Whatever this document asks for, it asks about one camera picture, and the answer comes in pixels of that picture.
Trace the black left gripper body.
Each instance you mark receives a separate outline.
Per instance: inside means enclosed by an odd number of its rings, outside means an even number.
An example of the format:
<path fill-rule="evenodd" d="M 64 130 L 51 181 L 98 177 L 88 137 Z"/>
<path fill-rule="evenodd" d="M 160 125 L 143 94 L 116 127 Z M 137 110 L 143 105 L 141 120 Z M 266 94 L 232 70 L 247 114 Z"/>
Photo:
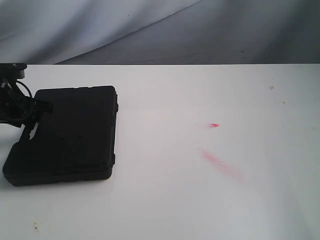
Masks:
<path fill-rule="evenodd" d="M 34 115 L 34 98 L 21 81 L 0 82 L 0 123 L 20 128 Z"/>

